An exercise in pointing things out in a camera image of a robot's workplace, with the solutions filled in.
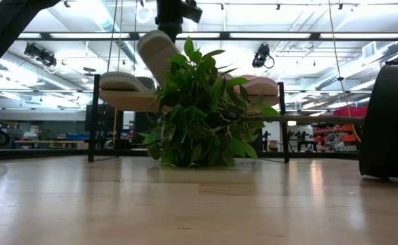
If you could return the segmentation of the wooden shelf black metal frame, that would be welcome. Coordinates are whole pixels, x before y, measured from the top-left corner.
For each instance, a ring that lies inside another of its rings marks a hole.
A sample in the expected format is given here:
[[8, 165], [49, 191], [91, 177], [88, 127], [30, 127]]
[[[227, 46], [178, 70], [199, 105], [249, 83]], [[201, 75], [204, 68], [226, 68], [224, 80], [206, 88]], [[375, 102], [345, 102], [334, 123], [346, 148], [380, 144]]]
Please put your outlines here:
[[120, 111], [156, 112], [141, 145], [163, 165], [233, 166], [236, 157], [256, 158], [252, 143], [266, 122], [280, 114], [260, 94], [249, 98], [245, 78], [170, 75], [154, 93], [103, 91], [100, 98]]

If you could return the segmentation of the green artificial leafy plant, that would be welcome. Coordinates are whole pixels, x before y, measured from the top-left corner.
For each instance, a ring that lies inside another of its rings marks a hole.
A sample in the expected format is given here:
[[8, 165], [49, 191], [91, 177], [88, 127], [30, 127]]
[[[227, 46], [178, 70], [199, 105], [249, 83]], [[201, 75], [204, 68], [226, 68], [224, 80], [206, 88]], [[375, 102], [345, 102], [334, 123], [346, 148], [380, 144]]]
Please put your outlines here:
[[184, 53], [168, 60], [165, 85], [156, 91], [160, 115], [142, 142], [163, 165], [233, 166], [236, 157], [255, 159], [251, 143], [266, 122], [363, 124], [357, 117], [281, 115], [262, 97], [250, 103], [247, 79], [219, 75], [217, 54], [221, 50], [202, 54], [188, 38]]

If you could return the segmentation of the red storage bin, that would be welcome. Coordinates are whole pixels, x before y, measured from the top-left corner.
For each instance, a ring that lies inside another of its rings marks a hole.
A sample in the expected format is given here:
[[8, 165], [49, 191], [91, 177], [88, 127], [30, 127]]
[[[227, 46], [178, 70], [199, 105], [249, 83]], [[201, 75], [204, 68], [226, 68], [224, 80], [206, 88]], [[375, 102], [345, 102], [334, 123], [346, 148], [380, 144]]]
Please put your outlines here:
[[334, 116], [363, 118], [367, 114], [367, 107], [341, 107], [333, 111]]

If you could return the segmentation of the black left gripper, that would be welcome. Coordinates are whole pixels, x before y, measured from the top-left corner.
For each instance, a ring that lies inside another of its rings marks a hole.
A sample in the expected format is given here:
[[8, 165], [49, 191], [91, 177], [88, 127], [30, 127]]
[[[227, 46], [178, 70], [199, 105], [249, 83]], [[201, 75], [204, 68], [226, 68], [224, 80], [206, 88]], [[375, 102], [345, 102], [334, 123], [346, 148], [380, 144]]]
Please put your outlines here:
[[164, 32], [175, 43], [178, 34], [182, 33], [182, 15], [180, 6], [182, 0], [156, 0], [155, 23], [159, 31]]

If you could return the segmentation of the black aluminium rig frame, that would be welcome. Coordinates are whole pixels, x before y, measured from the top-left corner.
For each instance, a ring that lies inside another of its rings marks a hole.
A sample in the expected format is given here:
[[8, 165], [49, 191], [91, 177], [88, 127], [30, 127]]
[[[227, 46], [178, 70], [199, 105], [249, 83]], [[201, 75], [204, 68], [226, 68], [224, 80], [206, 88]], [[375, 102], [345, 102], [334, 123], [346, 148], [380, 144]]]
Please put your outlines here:
[[[112, 38], [119, 38], [126, 41], [137, 41], [143, 37], [144, 33], [113, 33], [107, 32], [39, 32], [22, 33], [18, 36], [19, 41], [109, 41]], [[312, 42], [361, 42], [361, 41], [379, 41], [396, 42], [398, 33], [374, 33], [374, 32], [187, 32], [177, 35], [178, 40], [186, 38], [196, 40], [210, 41], [312, 41]]]

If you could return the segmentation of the pink rubber slide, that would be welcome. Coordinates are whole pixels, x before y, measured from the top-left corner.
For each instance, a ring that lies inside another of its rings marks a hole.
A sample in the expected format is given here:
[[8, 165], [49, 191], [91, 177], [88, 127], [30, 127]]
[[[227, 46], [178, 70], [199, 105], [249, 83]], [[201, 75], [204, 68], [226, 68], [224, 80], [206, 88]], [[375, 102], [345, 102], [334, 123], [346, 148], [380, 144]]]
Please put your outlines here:
[[278, 83], [273, 79], [254, 75], [242, 75], [242, 77], [248, 81], [242, 85], [248, 96], [262, 94], [263, 96], [275, 97], [278, 95]]

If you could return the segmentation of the black plant pot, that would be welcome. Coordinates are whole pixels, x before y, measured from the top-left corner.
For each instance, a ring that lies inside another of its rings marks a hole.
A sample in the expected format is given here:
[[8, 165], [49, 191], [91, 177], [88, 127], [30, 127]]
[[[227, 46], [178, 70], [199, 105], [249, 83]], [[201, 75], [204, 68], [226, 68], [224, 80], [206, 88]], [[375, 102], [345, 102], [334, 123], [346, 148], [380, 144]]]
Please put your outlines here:
[[363, 124], [359, 171], [398, 178], [398, 66], [384, 66], [376, 78]]

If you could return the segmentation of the black computer monitor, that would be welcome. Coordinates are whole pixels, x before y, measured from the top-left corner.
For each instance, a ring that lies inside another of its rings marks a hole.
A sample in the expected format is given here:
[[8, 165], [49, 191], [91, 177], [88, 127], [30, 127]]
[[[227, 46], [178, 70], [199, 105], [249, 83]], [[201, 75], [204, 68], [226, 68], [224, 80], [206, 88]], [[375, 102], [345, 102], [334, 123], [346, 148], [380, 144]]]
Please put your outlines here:
[[99, 104], [95, 117], [92, 117], [92, 105], [86, 106], [84, 130], [90, 131], [90, 126], [95, 123], [97, 131], [117, 131], [123, 129], [123, 112], [116, 110], [108, 104]]

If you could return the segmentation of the rack of orange bins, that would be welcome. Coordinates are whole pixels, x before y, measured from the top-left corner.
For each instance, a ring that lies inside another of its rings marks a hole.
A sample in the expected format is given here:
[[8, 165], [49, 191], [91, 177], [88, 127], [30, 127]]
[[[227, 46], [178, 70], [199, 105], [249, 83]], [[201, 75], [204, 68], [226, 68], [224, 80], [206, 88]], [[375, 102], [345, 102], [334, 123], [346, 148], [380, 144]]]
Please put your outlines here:
[[319, 152], [358, 152], [359, 139], [352, 125], [320, 123], [312, 126], [313, 140]]

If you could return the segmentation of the grey-green rubber slide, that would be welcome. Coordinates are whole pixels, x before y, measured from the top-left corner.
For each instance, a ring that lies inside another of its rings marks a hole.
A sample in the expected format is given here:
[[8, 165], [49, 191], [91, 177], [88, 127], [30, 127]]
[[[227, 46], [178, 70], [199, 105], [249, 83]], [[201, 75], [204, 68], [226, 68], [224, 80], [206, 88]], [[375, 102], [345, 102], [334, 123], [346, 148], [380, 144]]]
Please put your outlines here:
[[180, 54], [170, 37], [160, 30], [151, 31], [139, 39], [137, 50], [159, 86], [165, 87], [164, 74], [169, 67], [168, 60]]
[[154, 80], [149, 77], [134, 76], [122, 71], [110, 71], [101, 75], [99, 88], [103, 91], [131, 91], [153, 93]]

